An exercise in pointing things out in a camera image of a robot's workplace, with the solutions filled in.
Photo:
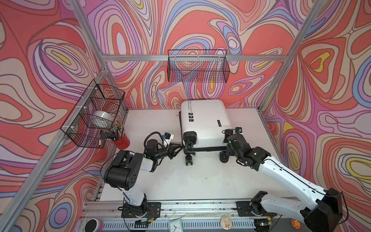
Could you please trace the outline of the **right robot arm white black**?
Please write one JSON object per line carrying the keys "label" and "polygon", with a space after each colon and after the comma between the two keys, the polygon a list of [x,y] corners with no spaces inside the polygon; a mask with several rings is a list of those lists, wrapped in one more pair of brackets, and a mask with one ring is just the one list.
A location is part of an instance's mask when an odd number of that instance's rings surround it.
{"label": "right robot arm white black", "polygon": [[333,232],[343,217],[342,194],[334,188],[325,189],[285,167],[268,151],[252,148],[240,133],[228,134],[227,155],[236,162],[270,177],[297,197],[290,200],[259,191],[248,209],[256,216],[276,213],[304,223],[312,232]]}

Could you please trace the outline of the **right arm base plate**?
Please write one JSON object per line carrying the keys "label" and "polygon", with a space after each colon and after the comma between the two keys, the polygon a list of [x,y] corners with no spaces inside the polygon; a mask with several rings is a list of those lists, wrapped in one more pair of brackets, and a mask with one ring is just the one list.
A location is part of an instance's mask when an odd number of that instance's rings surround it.
{"label": "right arm base plate", "polygon": [[254,205],[251,201],[237,201],[234,208],[240,217],[276,217],[276,213],[267,212],[262,206]]}

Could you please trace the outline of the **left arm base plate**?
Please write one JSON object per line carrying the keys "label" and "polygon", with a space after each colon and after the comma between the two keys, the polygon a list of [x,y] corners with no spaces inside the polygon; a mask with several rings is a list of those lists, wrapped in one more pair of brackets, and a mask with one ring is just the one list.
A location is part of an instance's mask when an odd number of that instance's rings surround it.
{"label": "left arm base plate", "polygon": [[160,210],[161,202],[143,203],[141,206],[131,206],[124,203],[118,208],[122,218],[158,218]]}

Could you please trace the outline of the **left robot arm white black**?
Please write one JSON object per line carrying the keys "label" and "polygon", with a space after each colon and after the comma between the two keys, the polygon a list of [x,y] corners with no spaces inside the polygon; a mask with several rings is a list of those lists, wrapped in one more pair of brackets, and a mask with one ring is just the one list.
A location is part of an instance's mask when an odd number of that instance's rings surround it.
{"label": "left robot arm white black", "polygon": [[149,204],[147,195],[135,183],[140,171],[154,172],[162,159],[173,159],[182,149],[180,144],[169,140],[160,143],[156,139],[144,142],[144,147],[143,153],[119,151],[104,171],[104,182],[119,189],[124,196],[123,205],[118,208],[122,218],[157,219],[160,216],[161,204]]}

